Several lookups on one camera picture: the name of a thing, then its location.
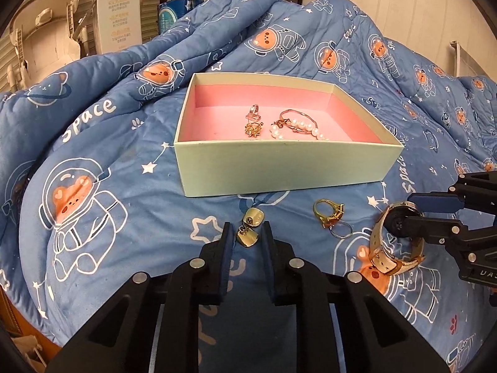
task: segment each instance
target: red paw print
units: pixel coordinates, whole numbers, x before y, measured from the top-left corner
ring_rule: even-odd
[[[450,323],[452,324],[450,326],[450,335],[454,335],[457,330],[457,315],[454,315],[454,317],[450,319]]]

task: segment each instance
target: screw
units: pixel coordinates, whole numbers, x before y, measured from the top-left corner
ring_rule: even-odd
[[[347,279],[352,283],[359,283],[362,280],[362,275],[359,272],[353,271],[347,275]]]
[[[195,269],[202,268],[205,265],[205,261],[202,258],[193,258],[190,261],[190,266]]]
[[[300,258],[292,258],[288,263],[292,268],[300,269],[304,266],[304,261]]]
[[[133,275],[133,282],[134,283],[143,283],[148,279],[147,274],[145,272],[138,272]]]

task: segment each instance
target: box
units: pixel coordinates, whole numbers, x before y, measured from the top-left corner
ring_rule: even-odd
[[[166,32],[179,18],[198,7],[207,0],[171,0],[159,4],[158,11],[158,32]]]
[[[142,43],[140,0],[97,0],[93,22],[98,54]]]
[[[264,123],[257,138],[244,133],[253,104],[259,105]],[[285,109],[310,115],[329,141],[288,127],[280,130],[284,140],[274,139],[270,125]],[[192,77],[174,145],[188,197],[376,182],[403,149],[379,120],[334,84],[222,72]]]

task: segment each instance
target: beige watch strap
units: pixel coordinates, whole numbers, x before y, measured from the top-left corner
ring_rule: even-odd
[[[410,260],[400,260],[385,251],[383,247],[383,223],[394,207],[390,205],[383,212],[380,220],[375,224],[369,240],[369,260],[378,271],[386,276],[402,274],[418,266],[423,260],[424,240],[422,238],[413,238],[413,250]]]

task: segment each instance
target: blanket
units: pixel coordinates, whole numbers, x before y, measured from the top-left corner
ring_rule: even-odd
[[[382,182],[187,198],[173,139],[185,86],[201,71],[337,84],[404,151]],[[427,245],[414,270],[382,275],[368,242],[389,203],[494,169],[496,92],[488,78],[456,79],[383,36],[349,0],[208,0],[144,45],[83,58],[2,96],[0,284],[64,345],[133,273],[170,273],[256,206],[297,256],[327,273],[361,271],[459,371],[496,319],[488,288],[459,280],[442,246]],[[345,204],[348,240],[314,217],[323,197]],[[493,222],[469,210],[448,217],[470,228]],[[388,235],[386,246],[409,256],[408,240]],[[200,307],[200,370],[295,370],[295,309],[270,303],[257,247],[236,245],[228,290],[220,307]],[[249,339],[259,347],[245,346]]]

